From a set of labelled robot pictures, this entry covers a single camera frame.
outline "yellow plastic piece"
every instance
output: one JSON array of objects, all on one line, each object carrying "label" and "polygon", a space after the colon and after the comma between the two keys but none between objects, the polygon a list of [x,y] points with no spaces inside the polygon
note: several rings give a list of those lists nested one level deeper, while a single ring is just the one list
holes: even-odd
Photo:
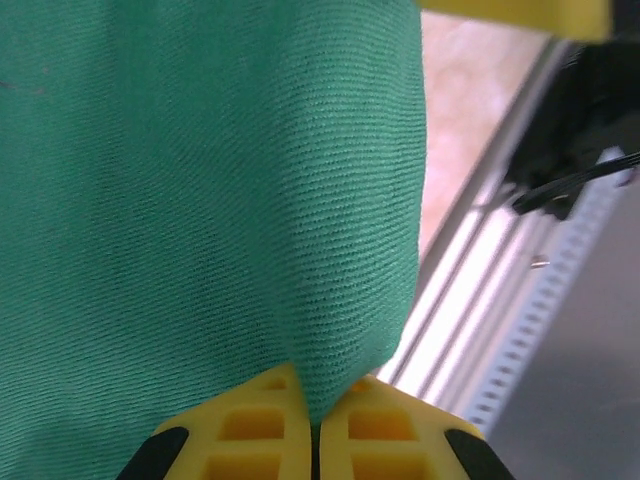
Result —
[{"label": "yellow plastic piece", "polygon": [[604,42],[613,28],[611,0],[417,0],[421,8]]},{"label": "yellow plastic piece", "polygon": [[291,365],[253,378],[161,425],[189,437],[165,480],[308,480],[311,431]]},{"label": "yellow plastic piece", "polygon": [[469,480],[444,436],[449,429],[483,438],[465,421],[367,376],[322,423],[322,480]]}]

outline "black cable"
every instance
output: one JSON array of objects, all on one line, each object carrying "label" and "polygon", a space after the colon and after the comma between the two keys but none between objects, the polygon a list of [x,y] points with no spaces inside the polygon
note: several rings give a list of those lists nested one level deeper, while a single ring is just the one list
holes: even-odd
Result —
[{"label": "black cable", "polygon": [[521,195],[513,202],[513,209],[519,215],[532,212],[544,207],[546,204],[571,194],[576,188],[596,178],[606,177],[624,170],[635,169],[640,165],[640,152],[625,155],[624,157],[599,163],[579,173],[573,173],[545,183],[529,192]]}]

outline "wooden surface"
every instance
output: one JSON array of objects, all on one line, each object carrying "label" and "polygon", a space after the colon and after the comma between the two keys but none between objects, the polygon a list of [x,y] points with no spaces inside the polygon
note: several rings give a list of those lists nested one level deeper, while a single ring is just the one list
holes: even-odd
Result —
[{"label": "wooden surface", "polygon": [[428,110],[424,254],[538,57],[538,32],[423,14]]}]

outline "gray floor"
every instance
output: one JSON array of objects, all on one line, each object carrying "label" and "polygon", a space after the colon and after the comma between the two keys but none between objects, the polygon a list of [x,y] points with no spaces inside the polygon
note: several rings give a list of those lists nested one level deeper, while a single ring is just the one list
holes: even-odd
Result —
[{"label": "gray floor", "polygon": [[640,479],[640,185],[628,189],[490,435],[518,480]]}]

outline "metal frame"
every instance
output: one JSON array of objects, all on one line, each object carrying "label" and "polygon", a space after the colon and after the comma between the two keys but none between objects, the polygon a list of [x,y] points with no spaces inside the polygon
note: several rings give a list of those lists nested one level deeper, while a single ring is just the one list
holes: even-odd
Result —
[{"label": "metal frame", "polygon": [[505,206],[509,159],[570,48],[554,40],[541,54],[434,240],[398,350],[378,372],[485,434],[621,194],[615,178],[594,182],[566,222]]}]

